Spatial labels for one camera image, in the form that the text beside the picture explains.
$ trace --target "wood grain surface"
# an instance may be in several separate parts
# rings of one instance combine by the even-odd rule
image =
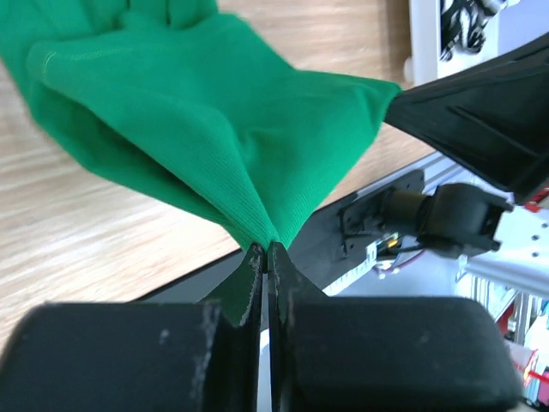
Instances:
[[[300,69],[402,81],[406,0],[222,0]],[[384,126],[325,203],[431,152]],[[44,301],[137,298],[237,248],[220,227],[82,170],[0,67],[0,348]]]

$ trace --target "metal bracket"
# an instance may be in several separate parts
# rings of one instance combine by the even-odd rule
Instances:
[[[421,193],[424,187],[423,171],[413,170],[341,208],[339,216],[345,256],[363,253],[371,242],[383,236],[385,228],[380,213],[383,201],[391,191]]]

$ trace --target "fabric fold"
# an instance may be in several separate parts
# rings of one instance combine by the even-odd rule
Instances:
[[[32,42],[14,74],[31,113],[91,172],[219,223],[243,248],[288,247],[399,86],[296,70],[211,2],[149,15],[141,1],[90,19],[117,29]],[[7,44],[0,55],[20,70]]]

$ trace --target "green fabric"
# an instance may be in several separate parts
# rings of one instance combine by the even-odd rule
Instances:
[[[2,0],[0,56],[86,169],[244,248],[289,246],[400,92],[296,70],[209,0]]]

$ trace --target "red wire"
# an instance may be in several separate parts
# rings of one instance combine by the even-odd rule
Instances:
[[[513,364],[515,365],[515,368],[518,369],[520,372],[524,372],[524,367],[522,367],[516,362],[513,362]],[[528,372],[528,375],[530,375],[532,378],[538,379],[540,382],[543,382],[544,384],[549,384],[549,377],[547,376],[540,375],[539,373],[534,371]]]
[[[425,251],[421,251],[420,253],[414,255],[413,257],[409,258],[406,262],[403,262],[401,264],[398,264],[394,267],[391,267],[391,268],[388,268],[388,269],[377,269],[377,272],[379,273],[383,273],[385,275],[388,275],[388,274],[392,274],[392,273],[395,273],[395,270],[400,270],[402,268],[405,268],[407,267],[409,264],[412,264],[413,262],[415,262],[416,260],[418,260],[421,255],[423,255],[425,253]]]

